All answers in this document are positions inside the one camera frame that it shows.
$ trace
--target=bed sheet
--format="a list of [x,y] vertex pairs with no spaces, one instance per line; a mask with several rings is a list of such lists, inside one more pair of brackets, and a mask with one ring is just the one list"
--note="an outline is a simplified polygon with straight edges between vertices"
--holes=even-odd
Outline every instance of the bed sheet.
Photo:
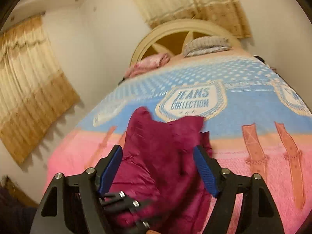
[[[294,234],[312,208],[312,118],[300,97],[268,65],[248,56],[183,59],[122,83],[103,99],[52,154],[53,175],[94,166],[114,144],[124,145],[133,111],[146,106],[155,120],[204,116],[213,157],[236,174],[260,173]],[[237,196],[228,233],[234,233]],[[211,203],[209,215],[214,206]]]

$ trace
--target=bed headboard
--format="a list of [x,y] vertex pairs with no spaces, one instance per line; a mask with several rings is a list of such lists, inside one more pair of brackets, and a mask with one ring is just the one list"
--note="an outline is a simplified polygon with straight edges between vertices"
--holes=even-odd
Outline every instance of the bed headboard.
[[136,48],[131,65],[141,59],[157,54],[169,53],[175,56],[191,40],[202,36],[221,36],[228,39],[233,47],[241,47],[239,40],[224,28],[200,19],[177,19],[154,28]]

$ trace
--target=magenta puffer jacket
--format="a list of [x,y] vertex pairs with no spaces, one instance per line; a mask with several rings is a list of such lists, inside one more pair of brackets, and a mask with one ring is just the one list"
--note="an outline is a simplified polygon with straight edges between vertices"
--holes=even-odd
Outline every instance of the magenta puffer jacket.
[[211,153],[209,132],[200,133],[203,117],[185,116],[163,123],[145,107],[130,118],[123,160],[110,191],[152,203],[136,214],[113,221],[123,227],[140,218],[159,216],[152,230],[161,234],[195,234],[203,227],[211,195],[205,190],[193,160],[193,148]]

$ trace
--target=metal bolt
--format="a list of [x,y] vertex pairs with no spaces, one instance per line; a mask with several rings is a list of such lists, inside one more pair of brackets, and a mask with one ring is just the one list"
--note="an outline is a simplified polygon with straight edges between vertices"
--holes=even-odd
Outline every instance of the metal bolt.
[[88,168],[85,172],[88,173],[88,174],[92,174],[94,173],[96,170],[92,167]]
[[61,177],[63,177],[63,173],[57,173],[54,176],[56,179],[60,179]]
[[144,227],[146,228],[146,229],[149,229],[149,223],[148,222],[142,222],[143,223],[143,225],[144,225]]
[[120,195],[121,198],[124,198],[124,196],[125,196],[125,194],[124,194],[123,191],[120,191],[120,192],[119,192],[119,195]]
[[134,205],[135,207],[139,207],[139,206],[140,206],[140,204],[138,203],[138,201],[133,201],[132,203],[133,203],[133,205]]
[[221,172],[222,172],[223,174],[230,174],[230,173],[231,173],[231,171],[230,171],[228,168],[223,168],[223,169],[221,170]]
[[254,174],[254,178],[255,179],[261,179],[262,177],[261,177],[261,175],[259,173],[255,173]]

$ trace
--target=curtain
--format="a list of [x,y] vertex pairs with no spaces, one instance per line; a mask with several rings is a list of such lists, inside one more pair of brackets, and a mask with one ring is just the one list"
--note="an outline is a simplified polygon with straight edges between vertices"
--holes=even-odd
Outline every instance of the curtain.
[[78,101],[53,55],[41,17],[0,36],[0,138],[18,164]]
[[154,28],[180,19],[209,20],[237,38],[250,37],[250,27],[239,0],[134,0],[146,23]]

